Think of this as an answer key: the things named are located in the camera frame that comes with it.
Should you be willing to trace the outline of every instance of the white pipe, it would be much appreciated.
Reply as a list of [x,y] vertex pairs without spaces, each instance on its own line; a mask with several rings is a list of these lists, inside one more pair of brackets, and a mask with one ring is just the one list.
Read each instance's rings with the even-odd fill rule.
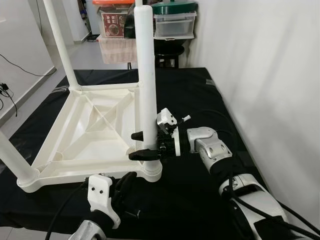
[[1,131],[0,159],[18,178],[19,185],[26,186],[38,179],[39,171],[27,163]]
[[[158,129],[153,11],[151,6],[142,5],[141,0],[136,0],[135,3],[134,24],[143,148],[156,150]],[[143,169],[150,175],[161,176],[162,165],[159,160],[145,161]]]
[[54,6],[52,4],[52,0],[43,0],[43,3],[44,3],[45,10],[46,10],[46,13],[49,18],[49,22],[51,25],[51,29],[52,29],[52,33],[53,33],[54,40],[56,43],[56,47],[58,48],[58,51],[59,51],[59,54],[61,57],[61,61],[62,61],[62,65],[64,67],[65,74],[66,74],[66,77],[69,82],[69,88],[71,90],[81,90],[81,87],[77,82],[74,69],[72,68],[70,58],[68,56],[68,52],[66,49],[64,39],[61,34],[61,30],[59,27],[59,23],[58,23],[58,19],[57,19],[56,13],[55,13]]
[[135,0],[135,6],[141,7],[143,5],[143,0]]

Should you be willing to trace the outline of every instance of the red lid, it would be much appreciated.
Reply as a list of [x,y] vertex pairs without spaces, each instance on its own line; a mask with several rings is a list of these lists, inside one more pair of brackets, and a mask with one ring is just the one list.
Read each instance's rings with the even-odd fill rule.
[[104,4],[133,4],[135,0],[93,0],[92,3],[96,5]]

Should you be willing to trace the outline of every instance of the cloth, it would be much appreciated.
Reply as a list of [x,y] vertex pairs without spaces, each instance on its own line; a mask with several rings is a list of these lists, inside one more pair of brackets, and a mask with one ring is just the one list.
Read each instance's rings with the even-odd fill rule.
[[[168,108],[180,119],[201,109],[229,116],[223,99],[205,68],[156,69],[157,111]],[[79,84],[104,85],[138,81],[134,70],[75,70]],[[66,78],[58,85],[65,86]],[[40,150],[69,91],[50,94],[10,141],[31,164]],[[185,122],[185,128],[210,127],[225,130],[219,138],[232,149],[233,139],[226,120],[204,112]],[[239,161],[264,185],[248,151],[238,135]],[[158,182],[137,178],[124,201],[126,213],[120,227],[107,237],[130,239],[240,239],[232,226],[227,205],[198,154],[162,161]],[[0,174],[0,226],[46,231],[60,205],[79,183],[50,185],[25,193],[9,169]],[[54,232],[74,233],[90,212],[87,191],[80,190],[58,218]],[[139,218],[132,214],[139,213]]]

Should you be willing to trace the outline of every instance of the tiled floor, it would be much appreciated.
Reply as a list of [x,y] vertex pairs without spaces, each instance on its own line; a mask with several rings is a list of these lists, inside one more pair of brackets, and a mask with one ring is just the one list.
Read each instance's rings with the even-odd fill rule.
[[[49,46],[48,51],[57,71],[18,109],[18,117],[12,116],[1,127],[0,130],[8,138],[18,130],[31,113],[66,75],[61,64],[57,47]],[[81,45],[68,46],[67,51],[74,69],[127,69],[126,63],[104,64],[98,42],[84,42]],[[132,68],[137,68],[137,64],[133,63]],[[0,227],[0,240],[44,240],[45,236],[46,232],[44,231]],[[67,240],[69,236],[70,235],[67,234],[53,233],[50,240]]]

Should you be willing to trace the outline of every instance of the robotic hand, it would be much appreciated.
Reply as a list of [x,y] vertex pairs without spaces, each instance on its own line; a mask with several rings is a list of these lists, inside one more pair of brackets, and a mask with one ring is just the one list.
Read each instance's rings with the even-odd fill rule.
[[120,225],[122,201],[136,177],[136,172],[129,172],[115,184],[113,177],[90,176],[87,196],[91,213],[69,240],[107,240],[108,233]]

